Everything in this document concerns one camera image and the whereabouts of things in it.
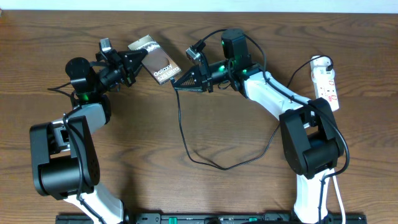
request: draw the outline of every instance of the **wood grain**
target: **wood grain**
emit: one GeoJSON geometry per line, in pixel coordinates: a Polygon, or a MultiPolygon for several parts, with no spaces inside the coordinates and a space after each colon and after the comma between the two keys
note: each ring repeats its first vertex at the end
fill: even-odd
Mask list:
{"type": "MultiPolygon", "coordinates": [[[[185,49],[229,27],[244,29],[264,48],[281,83],[312,55],[333,57],[341,106],[335,116],[351,152],[350,167],[338,179],[346,211],[365,213],[369,223],[398,223],[397,15],[85,11],[5,11],[0,18],[0,222],[53,223],[59,213],[79,212],[41,197],[30,166],[30,126],[70,110],[67,98],[46,88],[68,81],[64,68],[71,58],[94,60],[105,37],[124,50],[150,34],[187,70],[185,49]]],[[[209,61],[221,60],[220,37],[207,44],[209,61]]],[[[291,89],[314,97],[309,73],[303,69],[291,89]]],[[[109,97],[111,122],[93,140],[101,181],[131,210],[252,213],[293,207],[295,174],[279,133],[260,161],[219,171],[185,155],[169,83],[159,86],[142,71],[132,88],[109,97]]],[[[260,153],[277,125],[233,90],[182,93],[181,101],[189,148],[222,166],[260,153]]],[[[333,190],[328,208],[339,212],[333,190]]]]}

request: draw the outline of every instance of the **white wall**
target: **white wall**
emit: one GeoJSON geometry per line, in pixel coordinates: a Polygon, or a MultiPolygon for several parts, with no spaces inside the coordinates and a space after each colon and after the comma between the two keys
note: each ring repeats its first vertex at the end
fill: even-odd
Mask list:
{"type": "Polygon", "coordinates": [[[0,8],[3,10],[398,13],[398,0],[0,0],[0,8]]]}

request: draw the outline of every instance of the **wooden tabletop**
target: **wooden tabletop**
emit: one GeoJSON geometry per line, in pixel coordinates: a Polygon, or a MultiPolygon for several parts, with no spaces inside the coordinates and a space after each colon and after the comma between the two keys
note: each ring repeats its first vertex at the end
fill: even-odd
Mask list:
{"type": "MultiPolygon", "coordinates": [[[[398,223],[398,16],[382,14],[3,11],[0,18],[0,222],[53,223],[79,213],[34,189],[29,128],[61,118],[69,99],[48,87],[69,81],[65,64],[95,59],[100,39],[117,50],[150,34],[187,71],[185,50],[211,31],[240,27],[267,54],[286,84],[312,55],[333,58],[340,109],[336,122],[351,153],[338,177],[347,212],[368,223],[398,223]]],[[[220,35],[207,41],[210,62],[223,59],[220,35]]],[[[255,60],[258,50],[249,45],[255,60]]],[[[290,88],[315,97],[310,68],[290,88]]],[[[258,155],[277,120],[232,89],[181,93],[183,127],[193,157],[222,166],[258,155]]],[[[277,133],[259,161],[229,171],[189,161],[170,83],[142,70],[131,88],[110,93],[112,118],[93,134],[101,181],[135,212],[262,213],[291,210],[296,176],[277,133]]],[[[345,159],[339,159],[341,167],[345,159]]],[[[339,212],[332,185],[328,208],[339,212]]]]}

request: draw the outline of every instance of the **white power strip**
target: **white power strip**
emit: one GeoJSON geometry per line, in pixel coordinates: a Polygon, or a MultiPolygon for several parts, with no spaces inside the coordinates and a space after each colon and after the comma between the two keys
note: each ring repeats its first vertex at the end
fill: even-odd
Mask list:
{"type": "Polygon", "coordinates": [[[335,85],[335,70],[327,71],[326,68],[331,64],[327,57],[320,57],[310,62],[311,79],[315,89],[316,98],[322,97],[330,104],[331,110],[336,111],[338,106],[337,91],[335,85]]]}

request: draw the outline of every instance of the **white cord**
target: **white cord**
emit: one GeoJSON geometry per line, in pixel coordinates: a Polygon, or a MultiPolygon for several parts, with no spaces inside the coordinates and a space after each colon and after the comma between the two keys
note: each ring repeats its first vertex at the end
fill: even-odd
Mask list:
{"type": "Polygon", "coordinates": [[[344,211],[343,200],[341,199],[340,190],[338,189],[337,178],[335,175],[333,176],[333,183],[335,184],[336,196],[341,211],[341,220],[342,220],[341,224],[346,224],[346,213],[344,211]]]}

